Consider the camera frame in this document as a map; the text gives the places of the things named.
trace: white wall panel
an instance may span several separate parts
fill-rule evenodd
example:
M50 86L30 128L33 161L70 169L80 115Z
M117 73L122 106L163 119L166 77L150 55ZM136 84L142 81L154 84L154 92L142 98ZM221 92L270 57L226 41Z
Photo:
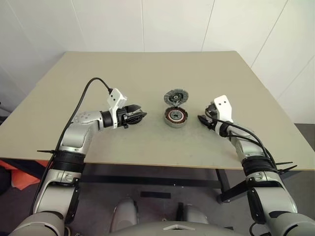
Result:
M200 51L213 0L143 0L146 52Z
M71 0L9 0L24 32L49 70L65 51L86 46Z
M289 0L252 70L275 98L314 55L314 1Z
M203 51L237 51L251 66L286 0L218 0Z
M13 111L25 98L25 94L10 79L7 72L0 66L0 107Z
M0 65L25 94L46 72L40 56L4 0L0 1Z
M141 0L74 0L88 51L143 51Z
M315 73L313 58L278 99L294 123L315 123Z

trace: table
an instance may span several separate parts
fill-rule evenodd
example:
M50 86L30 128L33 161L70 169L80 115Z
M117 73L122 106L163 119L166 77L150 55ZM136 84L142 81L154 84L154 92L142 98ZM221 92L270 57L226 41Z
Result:
M127 104L139 104L148 114L129 129L108 128L97 134L88 163L241 169L229 141L197 119L214 98L226 94L234 121L252 129L276 162L315 169L315 153L237 52L67 52L0 126L0 157L49 159L49 154L36 151L54 149L92 77L103 78L128 97ZM168 107L163 96L175 88L189 93L182 106L189 119L180 129L163 120ZM108 110L107 96L100 82L93 83L80 111Z

